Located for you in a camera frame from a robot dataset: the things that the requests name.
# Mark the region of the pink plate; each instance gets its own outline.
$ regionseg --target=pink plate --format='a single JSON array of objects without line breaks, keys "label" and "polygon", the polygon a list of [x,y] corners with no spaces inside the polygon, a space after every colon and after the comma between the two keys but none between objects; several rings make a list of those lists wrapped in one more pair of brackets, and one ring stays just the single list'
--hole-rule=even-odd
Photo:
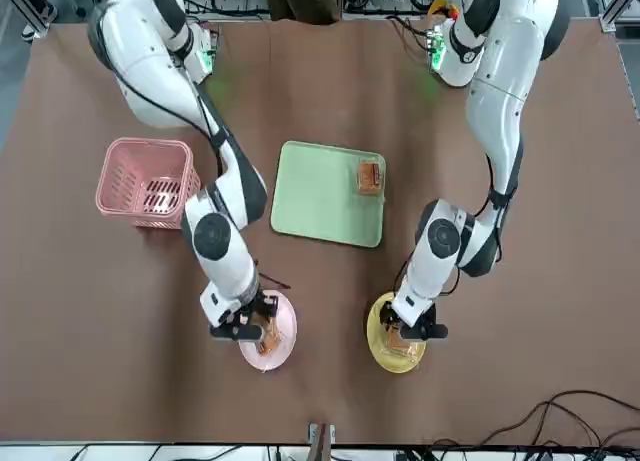
[{"label": "pink plate", "polygon": [[246,359],[251,366],[262,372],[276,369],[287,360],[291,351],[293,351],[293,345],[296,342],[296,334],[298,331],[296,312],[293,310],[293,306],[291,306],[287,297],[281,292],[274,290],[266,290],[264,294],[267,296],[278,296],[276,324],[280,332],[280,344],[266,356],[261,356],[260,353],[258,353],[255,343],[238,343],[244,359]]}]

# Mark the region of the metal frame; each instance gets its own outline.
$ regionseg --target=metal frame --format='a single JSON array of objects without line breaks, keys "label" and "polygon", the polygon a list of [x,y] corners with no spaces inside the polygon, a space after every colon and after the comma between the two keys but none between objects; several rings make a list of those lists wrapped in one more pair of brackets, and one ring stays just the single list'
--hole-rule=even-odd
[{"label": "metal frame", "polygon": [[40,13],[36,10],[36,8],[29,2],[29,0],[9,0],[16,7],[16,9],[22,14],[24,19],[27,20],[34,31],[36,32],[36,36],[43,37],[47,34],[47,26],[45,26],[42,18],[40,17]]},{"label": "metal frame", "polygon": [[600,25],[605,33],[615,32],[616,20],[622,15],[633,0],[611,0],[600,15]]}]

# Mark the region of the food item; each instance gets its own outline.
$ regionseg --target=food item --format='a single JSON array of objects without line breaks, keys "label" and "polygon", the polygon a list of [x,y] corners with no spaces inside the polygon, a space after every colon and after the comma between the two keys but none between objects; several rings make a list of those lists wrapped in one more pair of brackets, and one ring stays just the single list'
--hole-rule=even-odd
[{"label": "food item", "polygon": [[254,320],[252,320],[252,322],[260,325],[262,329],[264,329],[264,339],[258,343],[257,348],[258,353],[260,353],[261,356],[267,356],[280,344],[280,333],[276,326],[276,318],[273,317],[269,321],[256,314],[254,315]]},{"label": "food item", "polygon": [[411,343],[402,339],[400,330],[397,327],[390,326],[387,331],[387,348],[397,354],[407,354],[411,348]]},{"label": "food item", "polygon": [[358,169],[358,193],[377,195],[382,191],[382,173],[375,161],[361,161]]}]

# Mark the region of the orange object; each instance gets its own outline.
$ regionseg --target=orange object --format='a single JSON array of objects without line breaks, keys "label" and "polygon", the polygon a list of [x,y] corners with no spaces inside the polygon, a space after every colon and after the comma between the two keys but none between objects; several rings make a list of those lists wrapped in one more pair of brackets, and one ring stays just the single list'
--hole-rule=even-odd
[{"label": "orange object", "polygon": [[358,169],[358,193],[365,195],[380,194],[382,191],[382,173],[376,162],[361,161]]},{"label": "orange object", "polygon": [[258,345],[260,356],[267,356],[280,344],[280,336],[276,326],[276,318],[267,320],[258,314],[254,314],[253,324],[257,324],[264,329],[264,339]]}]

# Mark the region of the floor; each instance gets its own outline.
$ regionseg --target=floor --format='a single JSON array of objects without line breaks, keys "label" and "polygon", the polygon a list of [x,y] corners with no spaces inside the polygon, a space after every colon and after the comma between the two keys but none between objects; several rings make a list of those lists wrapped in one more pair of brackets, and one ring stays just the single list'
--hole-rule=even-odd
[{"label": "floor", "polygon": [[[58,6],[57,22],[75,23],[81,19],[69,0],[50,0]],[[76,0],[87,10],[91,0]],[[597,15],[599,0],[568,0],[572,17]],[[22,80],[29,60],[30,47],[22,42],[20,33],[25,22],[8,0],[0,0],[0,151],[11,127],[20,96]],[[628,32],[619,35],[621,59],[629,79],[630,91],[640,97],[640,36]]]}]

